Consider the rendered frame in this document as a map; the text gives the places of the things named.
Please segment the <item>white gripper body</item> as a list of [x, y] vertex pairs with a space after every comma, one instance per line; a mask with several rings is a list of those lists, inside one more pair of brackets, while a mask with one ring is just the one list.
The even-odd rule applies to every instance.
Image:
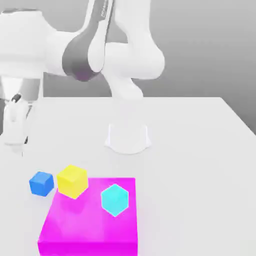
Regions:
[[9, 102], [4, 109], [3, 142], [9, 146], [23, 145], [27, 138], [27, 113], [29, 104], [20, 99]]

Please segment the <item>small blue cube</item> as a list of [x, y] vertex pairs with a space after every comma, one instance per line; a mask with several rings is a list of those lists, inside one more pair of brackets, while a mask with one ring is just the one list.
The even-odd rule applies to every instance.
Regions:
[[38, 171], [30, 180], [31, 193], [46, 197], [54, 189], [54, 178], [50, 173]]

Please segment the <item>small yellow cube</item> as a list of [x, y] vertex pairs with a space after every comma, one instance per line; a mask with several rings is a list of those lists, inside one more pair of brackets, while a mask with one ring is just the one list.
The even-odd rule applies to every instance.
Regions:
[[58, 192], [71, 199], [77, 199], [88, 187], [88, 173], [75, 165], [68, 165], [57, 176]]

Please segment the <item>small cyan cube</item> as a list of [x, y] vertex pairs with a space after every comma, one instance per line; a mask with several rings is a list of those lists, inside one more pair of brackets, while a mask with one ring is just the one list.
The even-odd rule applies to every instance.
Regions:
[[101, 207], [113, 217], [129, 207], [129, 192], [116, 183], [103, 190], [100, 196]]

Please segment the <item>large magenta box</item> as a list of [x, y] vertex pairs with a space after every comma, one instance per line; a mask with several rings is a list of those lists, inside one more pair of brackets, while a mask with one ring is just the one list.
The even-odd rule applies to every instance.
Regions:
[[[117, 217], [102, 208], [101, 192], [118, 184], [129, 206]], [[37, 246], [40, 256], [138, 256], [136, 180], [91, 177], [77, 199], [56, 191]]]

